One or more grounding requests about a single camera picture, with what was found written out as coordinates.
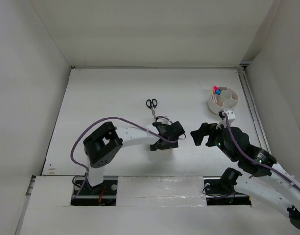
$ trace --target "white bowl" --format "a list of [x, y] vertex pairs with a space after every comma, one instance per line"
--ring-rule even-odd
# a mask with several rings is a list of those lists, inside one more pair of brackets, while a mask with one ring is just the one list
[[239, 101], [238, 94], [233, 89], [228, 87], [218, 87], [218, 89], [221, 90], [221, 94], [214, 95], [217, 103], [215, 103], [215, 100], [213, 99], [213, 96], [211, 94], [208, 99], [209, 108], [215, 114], [218, 114], [218, 112], [222, 111], [224, 108], [233, 110], [237, 106]]

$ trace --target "white tabletop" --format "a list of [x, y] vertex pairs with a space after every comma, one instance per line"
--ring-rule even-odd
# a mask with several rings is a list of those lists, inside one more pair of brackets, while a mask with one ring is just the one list
[[20, 235], [300, 235], [253, 199], [252, 206], [206, 206], [198, 177], [120, 177], [120, 205], [108, 207], [71, 206], [71, 180], [37, 177]]
[[[241, 128], [250, 136], [251, 144], [259, 146], [235, 69], [73, 69], [42, 174], [83, 174], [84, 170], [70, 160], [71, 148], [82, 131], [96, 120], [109, 116], [149, 125], [153, 117], [145, 102], [155, 98], [158, 101], [156, 115], [168, 115], [172, 121], [179, 121], [187, 138], [179, 140], [179, 148], [165, 151], [150, 152], [149, 146], [141, 145], [122, 148], [105, 167], [105, 175], [221, 175], [235, 164], [216, 147], [205, 147], [206, 140], [196, 147], [190, 135], [203, 122], [220, 120], [207, 104], [212, 85], [227, 86], [238, 93], [237, 120], [233, 126]], [[113, 123], [129, 127], [120, 121]], [[82, 142], [75, 157], [87, 163]]]

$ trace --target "scissor blade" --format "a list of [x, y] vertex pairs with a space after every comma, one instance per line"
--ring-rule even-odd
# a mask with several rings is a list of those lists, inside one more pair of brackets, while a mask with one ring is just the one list
[[153, 115], [153, 118], [154, 118], [154, 122], [156, 122], [156, 115], [155, 115], [155, 111], [154, 111], [154, 109], [153, 109], [153, 108], [152, 108], [151, 110], [152, 110], [152, 115]]

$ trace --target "scissors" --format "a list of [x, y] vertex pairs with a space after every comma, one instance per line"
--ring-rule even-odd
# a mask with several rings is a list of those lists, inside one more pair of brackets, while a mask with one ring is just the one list
[[156, 122], [156, 115], [155, 115], [155, 111], [154, 109], [156, 108], [156, 106], [158, 105], [158, 101], [156, 99], [148, 99], [146, 101], [146, 106], [152, 110], [152, 115], [153, 115], [153, 118], [154, 118], [154, 122]]

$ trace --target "scissor handle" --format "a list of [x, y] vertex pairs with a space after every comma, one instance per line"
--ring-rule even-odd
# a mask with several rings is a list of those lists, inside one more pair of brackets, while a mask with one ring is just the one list
[[152, 105], [153, 105], [153, 108], [155, 109], [156, 106], [158, 105], [158, 101], [156, 99], [152, 99]]
[[146, 101], [146, 106], [149, 109], [151, 109], [152, 107], [153, 107], [153, 109], [155, 109], [157, 105], [158, 105], [158, 101], [156, 99], [152, 99], [152, 100], [148, 99]]

